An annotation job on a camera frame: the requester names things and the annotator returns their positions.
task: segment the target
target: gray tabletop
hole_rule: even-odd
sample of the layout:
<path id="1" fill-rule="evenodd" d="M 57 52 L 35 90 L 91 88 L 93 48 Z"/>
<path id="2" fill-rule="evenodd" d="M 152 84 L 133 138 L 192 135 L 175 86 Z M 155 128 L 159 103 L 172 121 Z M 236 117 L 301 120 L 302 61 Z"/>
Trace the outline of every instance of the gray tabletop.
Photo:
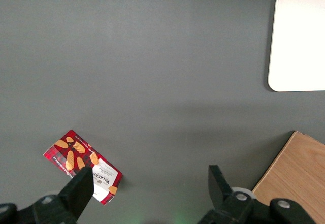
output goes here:
<path id="1" fill-rule="evenodd" d="M 0 203 L 69 177 L 69 129 L 124 178 L 79 223 L 195 223 L 208 166 L 253 188 L 294 130 L 325 142 L 325 93 L 267 84 L 275 0 L 0 0 Z"/>

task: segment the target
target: white label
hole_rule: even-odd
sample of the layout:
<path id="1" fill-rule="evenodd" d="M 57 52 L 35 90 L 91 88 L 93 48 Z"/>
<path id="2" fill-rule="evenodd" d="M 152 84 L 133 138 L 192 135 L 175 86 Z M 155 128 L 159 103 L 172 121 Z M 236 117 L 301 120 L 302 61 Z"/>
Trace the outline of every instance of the white label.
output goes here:
<path id="1" fill-rule="evenodd" d="M 109 193 L 109 187 L 111 187 L 117 177 L 117 171 L 115 171 L 110 165 L 108 165 L 102 159 L 99 159 L 99 164 L 92 168 L 94 193 L 93 196 L 102 201 Z"/>

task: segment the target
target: white tray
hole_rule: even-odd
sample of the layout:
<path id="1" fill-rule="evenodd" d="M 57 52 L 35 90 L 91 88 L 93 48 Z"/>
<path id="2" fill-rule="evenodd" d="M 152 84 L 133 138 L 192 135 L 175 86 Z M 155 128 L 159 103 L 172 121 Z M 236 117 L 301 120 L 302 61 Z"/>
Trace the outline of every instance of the white tray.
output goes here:
<path id="1" fill-rule="evenodd" d="M 325 90 L 325 0 L 276 0 L 269 86 Z"/>

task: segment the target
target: wooden cutting board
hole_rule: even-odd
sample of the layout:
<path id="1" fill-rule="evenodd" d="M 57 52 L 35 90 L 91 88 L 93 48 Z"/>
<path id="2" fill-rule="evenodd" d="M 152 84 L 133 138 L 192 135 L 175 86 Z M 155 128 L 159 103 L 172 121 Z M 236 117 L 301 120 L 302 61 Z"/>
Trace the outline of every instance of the wooden cutting board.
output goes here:
<path id="1" fill-rule="evenodd" d="M 325 223 L 325 145 L 295 131 L 253 189 L 269 205 L 274 198 L 292 199 L 316 223 Z"/>

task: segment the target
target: red tartan box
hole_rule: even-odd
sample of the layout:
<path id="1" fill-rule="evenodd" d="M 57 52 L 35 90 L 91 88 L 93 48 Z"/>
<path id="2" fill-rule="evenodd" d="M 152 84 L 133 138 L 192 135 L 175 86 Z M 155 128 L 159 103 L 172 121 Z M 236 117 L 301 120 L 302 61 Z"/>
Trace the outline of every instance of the red tartan box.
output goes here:
<path id="1" fill-rule="evenodd" d="M 44 156 L 71 178 L 81 168 L 92 167 L 93 196 L 103 205 L 115 196 L 123 174 L 73 130 L 51 146 Z"/>

